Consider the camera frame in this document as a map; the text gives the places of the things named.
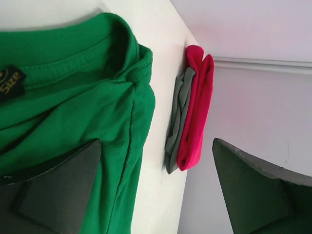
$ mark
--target clothing label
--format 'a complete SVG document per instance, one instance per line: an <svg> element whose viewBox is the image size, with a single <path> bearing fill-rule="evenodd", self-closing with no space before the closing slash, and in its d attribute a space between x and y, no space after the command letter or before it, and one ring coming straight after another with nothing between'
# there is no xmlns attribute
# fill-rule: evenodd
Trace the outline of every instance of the clothing label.
<svg viewBox="0 0 312 234"><path fill-rule="evenodd" d="M8 66L0 72L0 101L6 101L25 93L22 82L26 74L15 66Z"/></svg>

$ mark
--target magenta fabric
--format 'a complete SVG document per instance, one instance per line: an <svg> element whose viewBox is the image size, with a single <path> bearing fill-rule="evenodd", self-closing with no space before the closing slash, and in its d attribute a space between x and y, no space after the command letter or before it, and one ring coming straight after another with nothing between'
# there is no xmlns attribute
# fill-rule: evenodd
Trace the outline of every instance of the magenta fabric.
<svg viewBox="0 0 312 234"><path fill-rule="evenodd" d="M196 72L193 77L191 98L186 116L176 162L180 170L187 170L198 164L201 156L203 132L213 92L214 60L201 47L186 48L188 64Z"/></svg>

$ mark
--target pink cloth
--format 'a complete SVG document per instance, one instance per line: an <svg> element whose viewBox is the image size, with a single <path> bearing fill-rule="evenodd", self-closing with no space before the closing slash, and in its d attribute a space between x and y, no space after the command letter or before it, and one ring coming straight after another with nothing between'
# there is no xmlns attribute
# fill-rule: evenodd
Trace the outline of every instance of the pink cloth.
<svg viewBox="0 0 312 234"><path fill-rule="evenodd" d="M192 81L188 113L176 162L180 170L187 170L198 164L201 155L203 132L213 92L214 60L201 47L190 45L186 48L188 64L196 72Z"/></svg>

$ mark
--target white wall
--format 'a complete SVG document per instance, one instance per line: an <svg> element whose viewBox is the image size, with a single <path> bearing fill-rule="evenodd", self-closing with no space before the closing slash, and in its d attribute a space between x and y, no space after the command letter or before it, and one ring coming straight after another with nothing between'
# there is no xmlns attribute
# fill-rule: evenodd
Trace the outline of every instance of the white wall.
<svg viewBox="0 0 312 234"><path fill-rule="evenodd" d="M312 77L216 69L202 158L189 170L179 234L232 234L212 155L215 137L312 176Z"/></svg>
<svg viewBox="0 0 312 234"><path fill-rule="evenodd" d="M171 0L214 56L312 61L310 0Z"/></svg>

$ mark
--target folded fabric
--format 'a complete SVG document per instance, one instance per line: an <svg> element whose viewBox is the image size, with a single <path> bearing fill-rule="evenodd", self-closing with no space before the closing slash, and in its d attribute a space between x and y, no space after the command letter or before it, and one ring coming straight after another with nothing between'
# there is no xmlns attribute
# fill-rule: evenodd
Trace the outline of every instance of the folded fabric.
<svg viewBox="0 0 312 234"><path fill-rule="evenodd" d="M186 49L190 67L198 76L192 81L191 99L176 162L180 170L195 166L201 155L204 127L213 92L214 60L201 47L190 45Z"/></svg>
<svg viewBox="0 0 312 234"><path fill-rule="evenodd" d="M184 74L177 77L175 80L170 129L165 145L165 164L169 174L178 168L176 155L189 108L191 85L194 75L195 71L189 67L186 69Z"/></svg>

